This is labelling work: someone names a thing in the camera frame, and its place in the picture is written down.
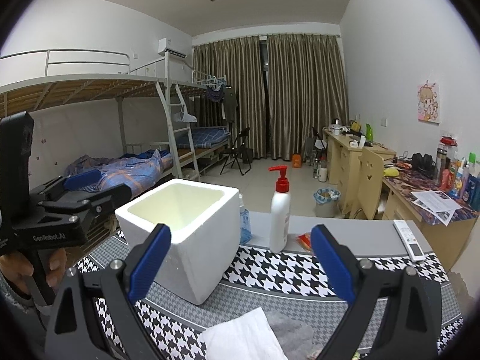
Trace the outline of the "person's left hand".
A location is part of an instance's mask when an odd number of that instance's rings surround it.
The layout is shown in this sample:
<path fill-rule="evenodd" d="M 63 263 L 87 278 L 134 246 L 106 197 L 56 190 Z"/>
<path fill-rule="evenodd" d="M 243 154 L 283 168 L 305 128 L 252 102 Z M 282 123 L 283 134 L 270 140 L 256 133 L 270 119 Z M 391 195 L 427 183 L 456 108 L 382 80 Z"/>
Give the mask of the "person's left hand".
<path fill-rule="evenodd" d="M 64 248 L 55 250 L 49 256 L 49 270 L 46 273 L 46 282 L 50 288 L 55 288 L 64 276 L 67 264 L 67 254 Z M 13 252 L 1 256 L 1 273 L 4 278 L 22 294 L 30 295 L 25 277 L 31 277 L 33 266 L 21 253 Z"/>

